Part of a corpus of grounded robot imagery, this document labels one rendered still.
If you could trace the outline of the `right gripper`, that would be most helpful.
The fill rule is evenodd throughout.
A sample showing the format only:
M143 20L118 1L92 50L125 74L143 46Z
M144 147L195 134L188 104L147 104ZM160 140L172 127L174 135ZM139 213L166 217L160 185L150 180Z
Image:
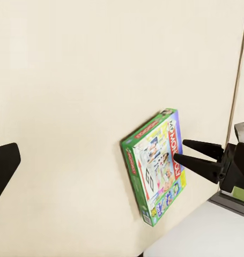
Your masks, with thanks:
M233 161L236 145L222 145L184 139L183 145L217 160L217 162L174 154L173 159L185 168L197 173L207 180L220 184L220 189L232 193L234 187L244 189L244 176Z

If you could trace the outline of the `board game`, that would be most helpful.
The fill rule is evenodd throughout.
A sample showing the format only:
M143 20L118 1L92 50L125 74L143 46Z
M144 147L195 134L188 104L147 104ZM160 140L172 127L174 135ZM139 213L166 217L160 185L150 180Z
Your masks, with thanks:
M143 221L154 227L187 185L178 109L166 108L122 143Z

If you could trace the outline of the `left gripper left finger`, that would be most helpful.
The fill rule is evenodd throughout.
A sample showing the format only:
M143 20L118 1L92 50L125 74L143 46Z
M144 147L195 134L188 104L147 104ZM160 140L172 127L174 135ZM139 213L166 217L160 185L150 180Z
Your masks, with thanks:
M21 163L16 142L0 146L0 196Z

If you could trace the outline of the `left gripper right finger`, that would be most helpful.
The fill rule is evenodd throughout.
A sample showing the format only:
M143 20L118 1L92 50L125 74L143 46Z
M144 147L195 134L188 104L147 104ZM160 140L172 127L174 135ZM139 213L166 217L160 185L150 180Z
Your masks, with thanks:
M238 142L235 148L233 161L244 176L244 143L243 142Z

